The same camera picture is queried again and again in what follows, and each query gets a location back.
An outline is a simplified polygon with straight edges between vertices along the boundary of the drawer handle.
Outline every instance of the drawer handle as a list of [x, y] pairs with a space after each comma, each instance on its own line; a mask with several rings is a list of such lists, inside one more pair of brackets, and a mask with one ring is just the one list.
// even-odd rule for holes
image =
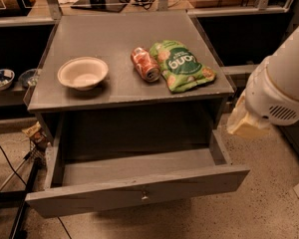
[[142, 191], [142, 198], [141, 198], [141, 200], [142, 201], [148, 201], [150, 198], [148, 197], [148, 193], [145, 191], [145, 190], [143, 190]]

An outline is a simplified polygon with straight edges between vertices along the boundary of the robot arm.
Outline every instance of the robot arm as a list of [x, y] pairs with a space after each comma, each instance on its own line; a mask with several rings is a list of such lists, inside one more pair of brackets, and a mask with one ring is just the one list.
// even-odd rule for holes
[[299, 120], [299, 27], [251, 74], [237, 102], [228, 131], [244, 135], [253, 127], [265, 132], [270, 123]]

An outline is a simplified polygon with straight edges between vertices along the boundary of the white bowl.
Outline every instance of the white bowl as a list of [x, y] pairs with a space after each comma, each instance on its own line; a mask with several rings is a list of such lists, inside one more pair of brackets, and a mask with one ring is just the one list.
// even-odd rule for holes
[[108, 65], [97, 58], [82, 57], [68, 61], [58, 72], [59, 82], [79, 91], [94, 88], [108, 74]]
[[9, 69], [0, 69], [0, 91], [8, 89], [12, 83], [15, 74]]

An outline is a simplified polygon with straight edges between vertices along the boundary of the soda can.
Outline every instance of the soda can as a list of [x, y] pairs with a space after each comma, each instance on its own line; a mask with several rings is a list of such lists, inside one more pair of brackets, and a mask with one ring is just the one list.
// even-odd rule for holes
[[132, 50], [131, 60], [135, 69], [147, 82], [154, 82], [160, 76], [159, 65], [155, 58], [144, 48], [137, 47]]

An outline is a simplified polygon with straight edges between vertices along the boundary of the speckled floor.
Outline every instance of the speckled floor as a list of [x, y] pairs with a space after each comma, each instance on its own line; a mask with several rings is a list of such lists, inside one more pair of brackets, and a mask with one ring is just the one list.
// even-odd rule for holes
[[[281, 132], [245, 140], [228, 135], [223, 115], [219, 125], [233, 164], [247, 164], [251, 171], [236, 192], [62, 217], [72, 238], [79, 239], [236, 239], [299, 238], [299, 200], [293, 187], [299, 183], [299, 157]], [[21, 132], [32, 121], [0, 125], [0, 142], [14, 165], [29, 149]], [[30, 164], [20, 170], [29, 174]], [[0, 184], [10, 174], [0, 152]], [[38, 179], [44, 178], [44, 170]], [[5, 190], [20, 189], [18, 179]], [[16, 208], [0, 208], [0, 239], [8, 238]], [[23, 229], [29, 239], [69, 238], [60, 220], [43, 219], [29, 208]]]

